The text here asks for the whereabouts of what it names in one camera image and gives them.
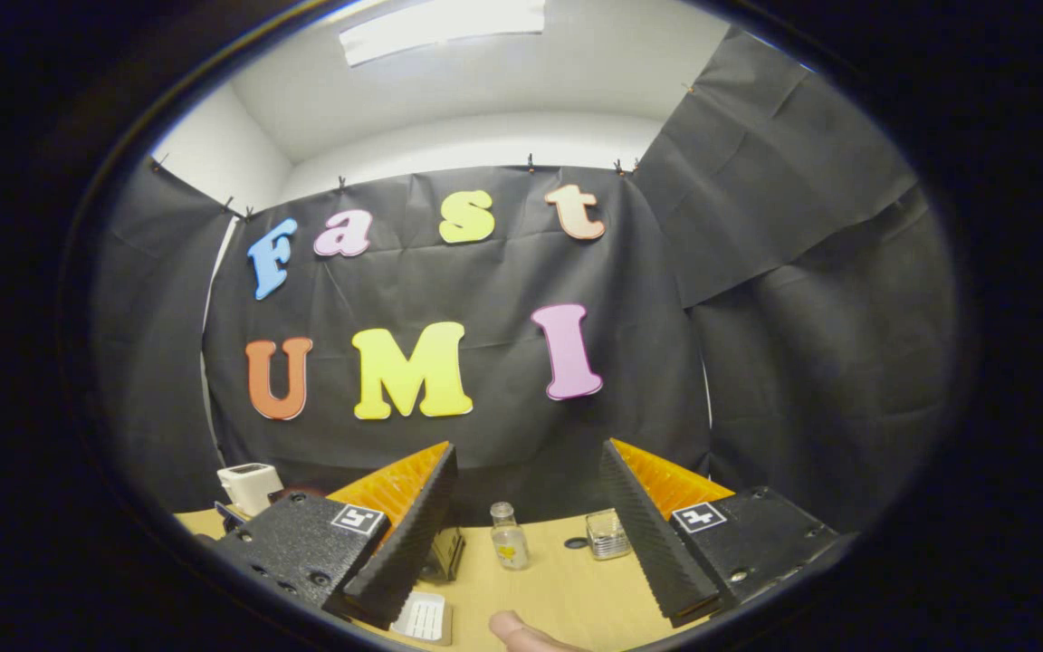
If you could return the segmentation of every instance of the ceiling light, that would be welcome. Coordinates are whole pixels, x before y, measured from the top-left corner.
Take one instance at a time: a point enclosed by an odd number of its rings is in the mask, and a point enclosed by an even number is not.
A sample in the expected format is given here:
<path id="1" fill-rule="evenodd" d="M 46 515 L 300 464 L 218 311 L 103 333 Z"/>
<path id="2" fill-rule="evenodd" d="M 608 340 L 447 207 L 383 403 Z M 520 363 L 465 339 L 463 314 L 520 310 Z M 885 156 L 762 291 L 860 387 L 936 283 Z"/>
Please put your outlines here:
<path id="1" fill-rule="evenodd" d="M 340 33 L 349 66 L 455 38 L 541 33 L 545 0 L 431 0 Z"/>

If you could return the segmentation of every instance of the white box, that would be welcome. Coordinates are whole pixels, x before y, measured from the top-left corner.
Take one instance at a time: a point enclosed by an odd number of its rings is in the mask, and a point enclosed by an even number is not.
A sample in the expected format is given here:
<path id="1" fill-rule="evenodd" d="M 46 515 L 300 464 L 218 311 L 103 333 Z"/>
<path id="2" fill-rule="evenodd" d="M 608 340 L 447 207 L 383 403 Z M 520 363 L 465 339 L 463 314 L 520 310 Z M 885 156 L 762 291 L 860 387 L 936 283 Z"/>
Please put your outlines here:
<path id="1" fill-rule="evenodd" d="M 220 485 L 227 491 L 228 500 L 247 516 L 256 516 L 271 503 L 268 494 L 282 490 L 285 486 L 276 474 L 276 467 L 268 463 L 241 463 L 216 472 Z"/>

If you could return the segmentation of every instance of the foam letter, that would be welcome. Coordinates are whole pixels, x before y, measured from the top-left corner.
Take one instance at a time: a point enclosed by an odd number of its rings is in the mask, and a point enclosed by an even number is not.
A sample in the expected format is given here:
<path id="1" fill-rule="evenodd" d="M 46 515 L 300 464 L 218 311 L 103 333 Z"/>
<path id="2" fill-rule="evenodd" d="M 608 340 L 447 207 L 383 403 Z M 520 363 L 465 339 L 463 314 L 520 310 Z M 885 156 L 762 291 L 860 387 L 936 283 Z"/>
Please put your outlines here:
<path id="1" fill-rule="evenodd" d="M 587 207 L 598 206 L 598 198 L 582 193 L 574 183 L 547 194 L 545 202 L 558 207 L 558 220 L 562 222 L 562 231 L 565 231 L 571 238 L 593 240 L 605 234 L 605 223 L 590 222 L 590 218 L 587 217 Z"/>
<path id="2" fill-rule="evenodd" d="M 587 310 L 579 305 L 547 306 L 530 319 L 545 331 L 550 368 L 554 380 L 545 395 L 554 401 L 592 394 L 601 389 L 601 376 L 590 370 L 587 347 L 582 342 L 582 318 Z"/>
<path id="3" fill-rule="evenodd" d="M 257 300 L 264 299 L 289 276 L 289 272 L 281 269 L 278 264 L 287 263 L 292 257 L 292 246 L 287 237 L 295 234 L 295 231 L 297 220 L 287 218 L 276 228 L 269 231 L 268 236 L 248 247 L 248 258 L 257 268 Z"/>
<path id="4" fill-rule="evenodd" d="M 328 218 L 324 226 L 330 228 L 316 238 L 312 249 L 322 257 L 360 255 L 368 248 L 368 225 L 372 221 L 371 212 L 365 210 L 339 212 Z"/>
<path id="5" fill-rule="evenodd" d="M 464 336 L 464 325 L 456 321 L 430 323 L 421 331 L 413 356 L 405 354 L 385 329 L 369 329 L 353 336 L 353 346 L 360 351 L 360 403 L 354 408 L 357 418 L 388 418 L 392 409 L 381 396 L 381 384 L 402 416 L 413 412 L 413 404 L 426 384 L 421 413 L 426 416 L 466 414 L 472 401 L 461 389 L 461 368 L 457 342 Z"/>
<path id="6" fill-rule="evenodd" d="M 493 232 L 493 215 L 487 209 L 493 206 L 492 197 L 484 190 L 453 193 L 442 202 L 440 223 L 442 240 L 446 243 L 476 243 Z"/>
<path id="7" fill-rule="evenodd" d="M 290 338 L 285 340 L 289 356 L 289 395 L 278 400 L 272 395 L 271 360 L 276 345 L 268 340 L 249 342 L 244 347 L 248 354 L 248 395 L 258 413 L 269 418 L 287 421 L 304 412 L 308 391 L 306 388 L 306 356 L 312 351 L 312 340 Z"/>

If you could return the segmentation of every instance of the ceiling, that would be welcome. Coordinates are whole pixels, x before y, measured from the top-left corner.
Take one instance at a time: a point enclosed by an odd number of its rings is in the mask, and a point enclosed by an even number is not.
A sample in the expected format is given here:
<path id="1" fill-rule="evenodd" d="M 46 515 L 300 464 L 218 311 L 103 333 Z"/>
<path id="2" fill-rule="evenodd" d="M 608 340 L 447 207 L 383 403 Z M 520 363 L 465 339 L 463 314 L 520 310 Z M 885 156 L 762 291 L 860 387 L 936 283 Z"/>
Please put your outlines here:
<path id="1" fill-rule="evenodd" d="M 453 117 L 588 112 L 662 122 L 727 31 L 679 0 L 545 0 L 542 33 L 467 38 L 350 69 L 340 30 L 415 1 L 311 26 L 232 80 L 293 164 Z"/>

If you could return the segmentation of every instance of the hand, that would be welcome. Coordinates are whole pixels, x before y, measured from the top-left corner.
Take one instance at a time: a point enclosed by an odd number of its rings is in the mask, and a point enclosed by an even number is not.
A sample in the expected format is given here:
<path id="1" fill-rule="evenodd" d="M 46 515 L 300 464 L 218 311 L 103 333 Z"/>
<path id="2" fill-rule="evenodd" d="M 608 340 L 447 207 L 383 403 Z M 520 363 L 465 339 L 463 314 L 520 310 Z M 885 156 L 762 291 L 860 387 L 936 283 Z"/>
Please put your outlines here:
<path id="1" fill-rule="evenodd" d="M 527 626 L 514 611 L 498 611 L 490 615 L 489 631 L 502 639 L 506 652 L 590 652 L 554 641 L 545 632 Z"/>

